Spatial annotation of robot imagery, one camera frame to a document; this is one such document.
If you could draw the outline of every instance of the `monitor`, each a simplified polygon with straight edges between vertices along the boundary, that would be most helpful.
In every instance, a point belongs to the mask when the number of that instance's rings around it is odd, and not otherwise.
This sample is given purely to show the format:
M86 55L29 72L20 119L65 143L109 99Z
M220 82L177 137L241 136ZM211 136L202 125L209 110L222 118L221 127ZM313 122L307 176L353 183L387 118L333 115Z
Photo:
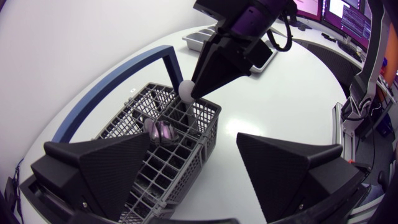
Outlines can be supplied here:
M297 5L297 15L306 19L321 21L322 0L294 0Z
M325 0L323 23L340 34L348 35L354 43L366 50L371 33L371 20L358 7L342 0Z

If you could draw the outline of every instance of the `dishwasher basket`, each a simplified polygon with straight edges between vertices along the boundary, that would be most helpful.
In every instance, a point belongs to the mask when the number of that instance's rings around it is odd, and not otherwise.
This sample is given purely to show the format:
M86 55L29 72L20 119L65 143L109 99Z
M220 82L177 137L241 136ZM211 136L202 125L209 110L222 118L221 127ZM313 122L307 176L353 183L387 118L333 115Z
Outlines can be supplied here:
M112 138L141 133L144 120L166 120L177 130L177 146L151 145L130 191L120 223L170 218L189 191L216 144L221 107L204 99L188 105L173 88L147 84L130 98L97 135Z

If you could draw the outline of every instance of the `desk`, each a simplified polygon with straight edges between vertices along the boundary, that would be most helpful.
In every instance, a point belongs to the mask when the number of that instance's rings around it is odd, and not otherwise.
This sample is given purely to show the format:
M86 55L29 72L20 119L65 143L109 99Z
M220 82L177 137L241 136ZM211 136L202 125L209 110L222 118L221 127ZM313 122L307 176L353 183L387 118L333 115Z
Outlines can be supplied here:
M332 52L344 57L345 59L356 65L359 69L363 68L364 62L360 63L359 61L355 60L352 56L347 54L344 50L341 50L337 45L337 42L326 40L326 38L322 36L322 32L325 32L328 35L332 35L332 37L336 37L338 38L338 40L341 41L343 40L343 36L337 34L336 32L330 30L329 28L321 24L316 24L315 22L313 23L306 22L307 20L304 21L300 20L300 21L302 21L306 25L309 25L313 29L306 29L305 31L301 31L297 27L290 27L293 35L293 40L317 45L319 47L323 47L324 49L331 50ZM280 20L276 20L273 23L271 30L279 35L287 37L286 26Z
M159 45L173 45L184 79L191 79L199 53L189 50L182 37L199 29L201 27L195 27L159 39L120 64ZM275 39L286 41L279 35ZM88 85L51 120L21 164L21 183L32 175L30 165L44 155L43 143L53 138L69 111L120 64ZM72 142L94 138L123 103L148 82L171 86L163 61L154 62L114 89L82 122ZM236 134L244 132L306 144L331 144L331 109L337 102L346 101L330 70L296 43L289 52L279 52L262 74L241 77L205 98L223 108L218 121L217 143L196 182L177 207L174 219L235 217L241 223L264 223L236 145ZM44 222L23 195L21 202L26 223Z

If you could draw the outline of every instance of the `white wall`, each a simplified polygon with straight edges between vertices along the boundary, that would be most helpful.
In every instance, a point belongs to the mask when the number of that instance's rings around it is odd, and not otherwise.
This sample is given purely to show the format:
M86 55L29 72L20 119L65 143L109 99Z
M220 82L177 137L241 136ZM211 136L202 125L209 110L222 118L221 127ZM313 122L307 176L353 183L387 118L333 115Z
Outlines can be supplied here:
M0 190L47 123L143 46L215 21L194 0L8 0L0 13Z

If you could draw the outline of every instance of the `cable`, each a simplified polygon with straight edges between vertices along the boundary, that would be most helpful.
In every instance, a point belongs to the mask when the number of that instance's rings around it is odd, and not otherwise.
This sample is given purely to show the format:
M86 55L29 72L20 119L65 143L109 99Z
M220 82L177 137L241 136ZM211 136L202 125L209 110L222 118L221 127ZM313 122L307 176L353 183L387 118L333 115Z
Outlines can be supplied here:
M355 154L356 154L356 152L358 152L358 146L359 146L360 141L361 141L361 138L358 136L358 143L356 144Z
M374 111L374 110L378 110L378 109L380 109L380 108L381 108L381 103L379 103L379 107L373 108L373 109L372 109L372 111L371 111L371 116L373 116L373 111Z
M372 126L372 136L373 136L373 161L372 161L371 171L370 171L368 174L366 174L365 178L363 179L364 181L365 181L365 180L369 177L369 175L371 174L371 172L372 172L372 170L373 170L373 167L374 167L374 161L375 161L375 158L376 158L376 143L375 143L375 140L374 140L374 127L373 127L374 123L373 123L373 120L372 120L372 117L370 116L370 114L368 114L368 115L369 115L368 118L370 119L371 126Z
M24 224L24 217L22 216L22 209L21 209L21 189L19 188L19 166L21 162L24 160L22 158L19 162L17 167L15 168L14 178L12 179L12 184L14 189L17 189L17 212L19 216L21 216L22 224Z
M278 50L280 52L286 52L286 51L290 50L290 48L292 48L293 36L292 36L292 31L290 30L290 25L289 25L289 21L287 20L286 13L283 12L281 16L285 22L286 31L287 31L287 42L286 42L285 47L281 48L279 46L279 44L276 43L274 35L272 34L272 31L270 29L267 31L267 35L268 35L269 41L272 43L272 46L274 46L276 50Z

